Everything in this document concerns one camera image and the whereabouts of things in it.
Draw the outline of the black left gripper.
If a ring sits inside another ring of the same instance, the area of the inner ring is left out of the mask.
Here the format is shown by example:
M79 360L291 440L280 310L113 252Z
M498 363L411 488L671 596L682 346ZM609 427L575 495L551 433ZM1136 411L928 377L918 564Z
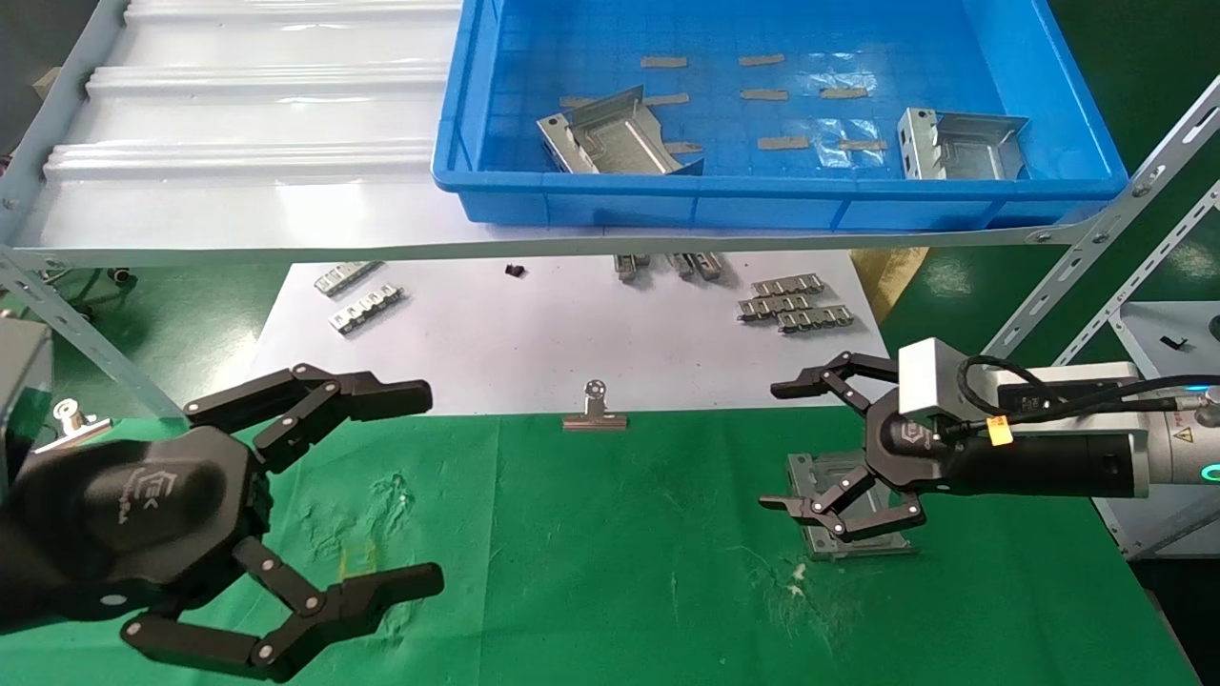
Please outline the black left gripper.
M284 684L318 653L375 634L393 605L440 594L436 563L317 590L257 541L265 474L283 474L340 424L422 415L425 378L296 364L188 402L172 439L105 439L30 457L20 470L20 619L102 621L142 609L123 641L146 659ZM265 424L253 449L231 435ZM262 637L181 623L244 572L289 609Z

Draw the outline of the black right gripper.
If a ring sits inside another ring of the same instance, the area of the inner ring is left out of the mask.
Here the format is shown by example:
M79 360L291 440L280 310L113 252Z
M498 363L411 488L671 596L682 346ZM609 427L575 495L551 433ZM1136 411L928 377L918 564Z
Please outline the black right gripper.
M775 399L795 400L813 395L836 395L854 413L865 414L864 452L866 465L843 474L822 494L762 496L760 505L784 511L797 524L827 530L833 538L854 543L878 535L902 533L926 522L919 494L958 494L952 465L960 444L942 439L933 430L903 417L899 391L889 391L875 403L849 385L852 377L876 378L897 385L899 364L888 356L844 352L819 367L805 367L793 381L770 386ZM875 485L884 482L897 492L898 504L866 518L843 513Z

